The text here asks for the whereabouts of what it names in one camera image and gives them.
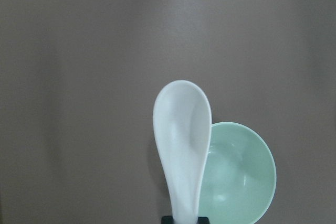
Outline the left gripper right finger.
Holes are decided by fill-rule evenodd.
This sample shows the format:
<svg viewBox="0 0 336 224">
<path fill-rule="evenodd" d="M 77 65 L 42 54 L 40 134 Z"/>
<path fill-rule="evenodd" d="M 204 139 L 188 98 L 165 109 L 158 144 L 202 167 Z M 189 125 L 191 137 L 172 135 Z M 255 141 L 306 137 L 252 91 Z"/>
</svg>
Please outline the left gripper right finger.
<svg viewBox="0 0 336 224">
<path fill-rule="evenodd" d="M 197 224 L 209 224 L 208 217 L 198 217 Z"/>
</svg>

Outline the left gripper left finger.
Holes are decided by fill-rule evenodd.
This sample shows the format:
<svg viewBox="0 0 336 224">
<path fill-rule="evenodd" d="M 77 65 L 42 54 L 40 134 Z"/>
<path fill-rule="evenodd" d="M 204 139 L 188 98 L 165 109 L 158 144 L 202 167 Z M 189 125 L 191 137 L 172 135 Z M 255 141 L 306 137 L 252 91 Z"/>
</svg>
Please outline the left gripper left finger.
<svg viewBox="0 0 336 224">
<path fill-rule="evenodd" d="M 174 224 L 173 216 L 162 216 L 161 224 Z"/>
</svg>

